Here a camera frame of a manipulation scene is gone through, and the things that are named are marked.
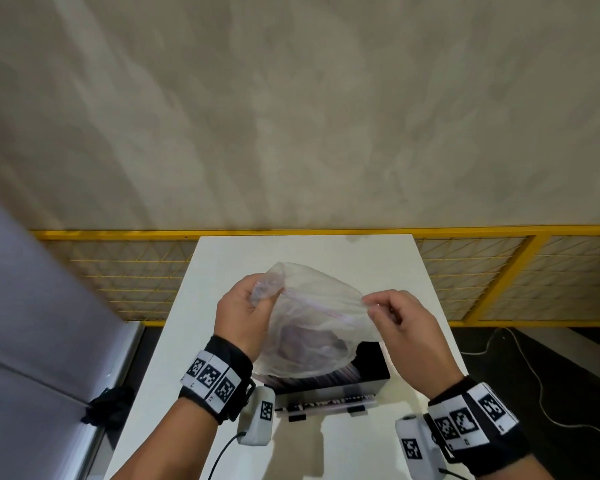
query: clear plastic bag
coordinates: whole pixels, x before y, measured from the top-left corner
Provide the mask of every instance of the clear plastic bag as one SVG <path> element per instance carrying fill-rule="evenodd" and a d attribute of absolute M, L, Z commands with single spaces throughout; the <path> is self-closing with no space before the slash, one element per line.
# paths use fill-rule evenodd
<path fill-rule="evenodd" d="M 277 263 L 251 293 L 254 306 L 283 288 L 256 374 L 308 378 L 336 371 L 356 357 L 360 342 L 379 342 L 362 293 L 309 266 Z"/>

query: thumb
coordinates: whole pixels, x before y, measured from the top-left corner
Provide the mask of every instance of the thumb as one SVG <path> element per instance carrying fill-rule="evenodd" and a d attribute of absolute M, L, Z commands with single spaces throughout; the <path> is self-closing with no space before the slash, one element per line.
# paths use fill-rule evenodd
<path fill-rule="evenodd" d="M 382 339 L 387 342 L 398 333 L 398 327 L 392 322 L 391 318 L 384 312 L 380 305 L 374 305 L 368 309 L 367 314 L 380 332 Z"/>
<path fill-rule="evenodd" d="M 275 295 L 270 296 L 268 298 L 261 299 L 256 309 L 251 314 L 252 317 L 256 318 L 258 321 L 262 321 L 266 323 L 267 327 L 269 325 L 269 319 L 271 318 L 271 313 L 273 311 L 273 307 L 276 305 L 278 297 L 282 293 L 282 290 L 278 291 Z"/>

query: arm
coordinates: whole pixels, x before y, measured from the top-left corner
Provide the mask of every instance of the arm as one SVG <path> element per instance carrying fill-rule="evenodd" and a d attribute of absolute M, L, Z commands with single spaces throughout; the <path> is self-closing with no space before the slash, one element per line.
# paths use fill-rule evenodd
<path fill-rule="evenodd" d="M 254 362 L 269 329 L 277 296 L 254 308 L 251 291 L 260 274 L 245 277 L 218 302 L 214 334 L 228 340 Z M 179 398 L 151 435 L 112 480 L 196 480 L 216 437 L 218 423 L 206 410 Z"/>
<path fill-rule="evenodd" d="M 407 291 L 387 290 L 363 298 L 369 317 L 400 374 L 429 399 L 463 379 L 436 318 Z M 395 322 L 389 318 L 393 314 Z M 481 477 L 481 480 L 552 480 L 532 455 Z"/>

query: person's left hand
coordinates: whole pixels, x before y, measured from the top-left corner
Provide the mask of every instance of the person's left hand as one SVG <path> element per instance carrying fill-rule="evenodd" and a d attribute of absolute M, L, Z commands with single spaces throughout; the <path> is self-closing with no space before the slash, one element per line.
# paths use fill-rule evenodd
<path fill-rule="evenodd" d="M 250 304 L 251 291 L 262 274 L 250 274 L 218 301 L 214 334 L 228 340 L 255 362 L 269 331 L 269 318 L 278 295 Z"/>

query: white cable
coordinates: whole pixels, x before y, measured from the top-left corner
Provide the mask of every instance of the white cable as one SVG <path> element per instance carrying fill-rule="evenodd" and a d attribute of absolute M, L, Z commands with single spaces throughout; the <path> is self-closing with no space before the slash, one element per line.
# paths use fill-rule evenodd
<path fill-rule="evenodd" d="M 538 384 L 540 384 L 540 395 L 538 396 L 538 404 L 540 405 L 540 411 L 542 411 L 542 413 L 544 414 L 545 418 L 547 418 L 549 421 L 551 421 L 554 425 L 560 426 L 561 428 L 592 428 L 592 429 L 595 429 L 597 432 L 600 433 L 600 429 L 599 428 L 596 428 L 595 426 L 592 426 L 590 424 L 563 424 L 563 423 L 560 423 L 558 421 L 554 421 L 553 419 L 551 419 L 551 417 L 549 416 L 549 414 L 547 414 L 546 411 L 544 410 L 544 406 L 542 404 L 542 399 L 543 399 L 543 396 L 544 396 L 544 386 L 542 384 L 542 381 L 540 380 L 540 376 L 538 376 L 538 374 L 536 373 L 536 371 L 534 370 L 534 368 L 531 367 L 531 364 L 529 363 L 529 361 L 527 359 L 527 356 L 525 355 L 524 352 L 522 352 L 522 347 L 520 347 L 520 343 L 518 342 L 518 338 L 516 337 L 516 334 L 513 333 L 513 331 L 510 328 L 497 328 L 496 330 L 494 330 L 493 333 L 491 334 L 491 336 L 489 337 L 489 339 L 487 341 L 487 347 L 484 349 L 483 352 L 460 352 L 460 354 L 462 354 L 462 355 L 484 355 L 484 354 L 486 354 L 487 351 L 489 350 L 489 346 L 491 345 L 491 341 L 495 337 L 496 332 L 498 330 L 506 330 L 506 331 L 508 331 L 511 334 L 511 336 L 513 337 L 513 340 L 516 343 L 516 346 L 518 347 L 518 350 L 520 351 L 520 355 L 522 355 L 522 358 L 527 363 L 527 366 L 528 366 L 529 370 L 531 370 L 531 372 L 533 373 L 533 375 L 535 375 L 536 379 L 538 380 Z"/>

